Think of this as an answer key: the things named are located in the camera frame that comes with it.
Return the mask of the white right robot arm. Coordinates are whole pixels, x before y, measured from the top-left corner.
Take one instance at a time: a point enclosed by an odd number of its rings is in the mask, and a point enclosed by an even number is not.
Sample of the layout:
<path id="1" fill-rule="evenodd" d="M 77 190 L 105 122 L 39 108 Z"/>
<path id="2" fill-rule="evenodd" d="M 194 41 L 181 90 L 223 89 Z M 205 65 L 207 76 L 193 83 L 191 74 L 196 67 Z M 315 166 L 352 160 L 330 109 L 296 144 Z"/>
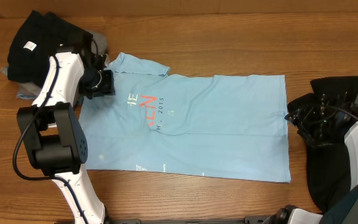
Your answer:
<path id="1" fill-rule="evenodd" d="M 268 217 L 266 223 L 358 223 L 358 117 L 349 109 L 324 104 L 318 107 L 329 108 L 332 113 L 309 122 L 310 126 L 331 121 L 338 124 L 345 117 L 354 120 L 342 144 L 323 144 L 310 134 L 305 137 L 309 149 L 317 156 L 329 156 L 327 160 L 316 160 L 306 170 L 312 199 L 324 197 L 327 209 L 319 215 L 287 205 Z"/>

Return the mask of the light blue printed t-shirt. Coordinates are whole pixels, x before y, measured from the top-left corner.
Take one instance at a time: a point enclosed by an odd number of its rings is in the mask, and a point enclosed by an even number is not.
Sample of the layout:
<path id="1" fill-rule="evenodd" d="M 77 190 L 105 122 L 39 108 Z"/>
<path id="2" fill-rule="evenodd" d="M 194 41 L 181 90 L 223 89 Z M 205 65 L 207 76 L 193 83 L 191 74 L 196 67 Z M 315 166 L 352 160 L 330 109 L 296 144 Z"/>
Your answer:
<path id="1" fill-rule="evenodd" d="M 112 96 L 85 99 L 87 167 L 289 182 L 282 75 L 186 77 L 121 53 Z"/>

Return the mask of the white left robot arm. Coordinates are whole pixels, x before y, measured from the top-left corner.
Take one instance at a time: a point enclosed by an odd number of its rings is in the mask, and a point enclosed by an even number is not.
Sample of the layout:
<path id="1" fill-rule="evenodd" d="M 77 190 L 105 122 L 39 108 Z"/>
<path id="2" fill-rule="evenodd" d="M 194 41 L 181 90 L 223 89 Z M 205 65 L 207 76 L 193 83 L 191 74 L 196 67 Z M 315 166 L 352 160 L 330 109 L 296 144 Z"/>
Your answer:
<path id="1" fill-rule="evenodd" d="M 51 180 L 69 205 L 74 223 L 111 223 L 86 170 L 90 151 L 74 112 L 78 99 L 112 95 L 106 54 L 59 51 L 43 68 L 44 84 L 31 106 L 19 108 L 21 135 L 12 157 L 14 172 L 30 181 Z"/>

